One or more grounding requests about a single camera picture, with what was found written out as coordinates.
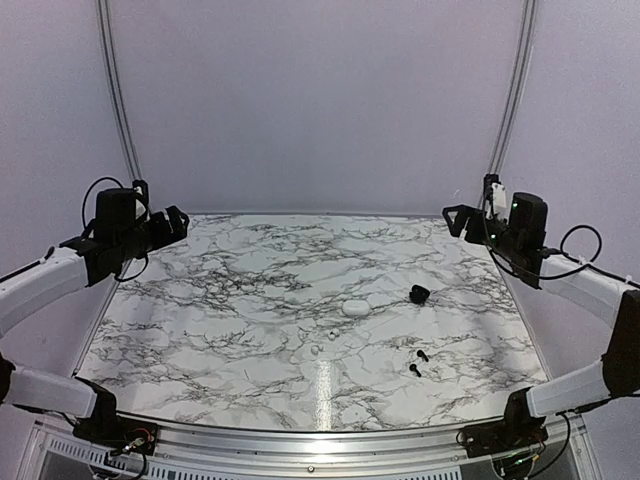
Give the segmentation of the black earbud charging case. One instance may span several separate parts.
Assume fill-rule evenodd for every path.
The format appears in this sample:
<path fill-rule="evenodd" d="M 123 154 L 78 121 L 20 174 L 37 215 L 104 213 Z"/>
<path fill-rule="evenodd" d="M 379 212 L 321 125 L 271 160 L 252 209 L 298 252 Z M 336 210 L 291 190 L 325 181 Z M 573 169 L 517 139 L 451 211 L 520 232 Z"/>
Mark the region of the black earbud charging case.
<path fill-rule="evenodd" d="M 409 292 L 409 299 L 416 305 L 423 305 L 429 299 L 430 295 L 431 292 L 427 288 L 414 284 Z"/>

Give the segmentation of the white earbud charging case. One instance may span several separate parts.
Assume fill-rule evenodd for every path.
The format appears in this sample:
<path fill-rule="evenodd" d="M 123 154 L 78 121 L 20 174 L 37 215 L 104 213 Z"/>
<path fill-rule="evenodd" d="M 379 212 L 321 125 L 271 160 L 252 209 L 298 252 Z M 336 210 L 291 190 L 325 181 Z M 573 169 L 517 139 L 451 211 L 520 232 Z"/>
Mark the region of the white earbud charging case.
<path fill-rule="evenodd" d="M 347 300 L 341 306 L 342 313 L 347 317 L 364 317 L 371 311 L 371 306 L 365 300 Z"/>

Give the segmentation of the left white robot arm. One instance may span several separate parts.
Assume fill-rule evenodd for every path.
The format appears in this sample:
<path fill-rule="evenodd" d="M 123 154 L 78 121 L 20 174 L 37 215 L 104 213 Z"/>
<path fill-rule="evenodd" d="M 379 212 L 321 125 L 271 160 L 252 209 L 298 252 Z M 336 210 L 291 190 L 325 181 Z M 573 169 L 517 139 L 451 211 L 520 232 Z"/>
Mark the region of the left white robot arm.
<path fill-rule="evenodd" d="M 1 278 L 1 334 L 44 307 L 77 291 L 122 275 L 126 263 L 186 238 L 190 219 L 176 206 L 152 213 L 146 183 L 99 192 L 95 215 L 83 232 L 50 248 L 40 259 Z M 89 381 L 1 359 L 1 401 L 29 410 L 87 419 L 106 445 L 125 438 L 126 423 L 110 406 L 109 392 Z"/>

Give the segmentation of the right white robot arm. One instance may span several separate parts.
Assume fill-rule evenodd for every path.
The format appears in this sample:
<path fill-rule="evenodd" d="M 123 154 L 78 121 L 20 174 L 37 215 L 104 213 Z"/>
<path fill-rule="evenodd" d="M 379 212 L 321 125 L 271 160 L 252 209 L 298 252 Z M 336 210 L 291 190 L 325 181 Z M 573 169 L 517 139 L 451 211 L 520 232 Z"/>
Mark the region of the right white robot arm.
<path fill-rule="evenodd" d="M 495 438 L 515 448 L 536 424 L 568 411 L 589 411 L 639 394 L 639 286 L 571 257 L 562 247 L 545 246 L 548 205 L 540 197 L 504 187 L 487 188 L 479 208 L 442 211 L 449 232 L 483 245 L 497 267 L 536 289 L 561 297 L 602 320 L 611 329 L 605 353 L 593 364 L 509 396 Z"/>

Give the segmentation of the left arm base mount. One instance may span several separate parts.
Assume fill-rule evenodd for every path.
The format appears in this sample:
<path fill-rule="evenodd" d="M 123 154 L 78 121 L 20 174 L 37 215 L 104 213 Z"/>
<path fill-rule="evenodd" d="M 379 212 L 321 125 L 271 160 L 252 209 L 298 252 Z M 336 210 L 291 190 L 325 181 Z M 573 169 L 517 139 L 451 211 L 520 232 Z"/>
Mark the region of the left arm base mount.
<path fill-rule="evenodd" d="M 157 423 L 117 416 L 114 423 L 99 424 L 78 420 L 73 427 L 76 438 L 111 449 L 115 455 L 139 453 L 152 455 L 158 440 Z"/>

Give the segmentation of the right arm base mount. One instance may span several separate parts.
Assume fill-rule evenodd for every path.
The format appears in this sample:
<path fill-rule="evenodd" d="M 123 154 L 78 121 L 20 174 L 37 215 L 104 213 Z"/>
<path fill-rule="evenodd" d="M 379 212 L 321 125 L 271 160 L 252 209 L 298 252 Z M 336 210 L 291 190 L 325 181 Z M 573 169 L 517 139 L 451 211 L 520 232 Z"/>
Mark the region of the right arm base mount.
<path fill-rule="evenodd" d="M 536 425 L 533 430 L 513 432 L 501 420 L 467 425 L 456 435 L 456 442 L 465 449 L 469 458 L 541 446 L 547 440 L 548 432 L 543 425 Z"/>

